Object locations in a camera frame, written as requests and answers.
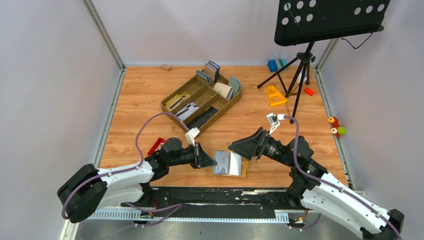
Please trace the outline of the yellow leather card holder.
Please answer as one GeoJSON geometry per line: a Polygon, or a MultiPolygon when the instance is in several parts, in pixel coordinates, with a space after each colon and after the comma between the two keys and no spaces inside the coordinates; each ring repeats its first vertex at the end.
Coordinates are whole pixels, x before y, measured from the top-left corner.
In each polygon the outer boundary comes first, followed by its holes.
{"type": "Polygon", "coordinates": [[[227,176],[227,177],[240,177],[245,178],[247,175],[247,169],[249,167],[249,161],[242,156],[229,151],[229,175],[215,175],[213,174],[214,166],[211,169],[213,176],[227,176]]]}

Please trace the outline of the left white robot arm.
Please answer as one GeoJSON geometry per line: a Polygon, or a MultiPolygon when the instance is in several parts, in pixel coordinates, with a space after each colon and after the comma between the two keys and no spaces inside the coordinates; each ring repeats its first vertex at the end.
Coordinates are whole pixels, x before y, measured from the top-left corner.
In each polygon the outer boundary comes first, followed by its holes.
{"type": "Polygon", "coordinates": [[[96,168],[83,165],[57,191],[62,203],[62,217],[79,223],[95,211],[121,203],[149,206],[153,193],[150,183],[166,176],[170,167],[190,165],[194,169],[214,167],[199,142],[183,147],[178,138],[169,138],[159,149],[144,160],[115,168],[96,168]]]}

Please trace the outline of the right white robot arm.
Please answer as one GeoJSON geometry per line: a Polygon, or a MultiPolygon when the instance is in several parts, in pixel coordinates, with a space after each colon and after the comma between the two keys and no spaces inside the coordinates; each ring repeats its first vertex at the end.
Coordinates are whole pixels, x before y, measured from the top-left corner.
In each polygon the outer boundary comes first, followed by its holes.
{"type": "Polygon", "coordinates": [[[316,211],[362,240],[401,239],[404,214],[379,207],[340,182],[312,158],[314,152],[303,136],[297,134],[284,145],[260,127],[228,148],[248,160],[266,156],[290,167],[292,183],[283,194],[283,201],[290,208],[316,211]]]}

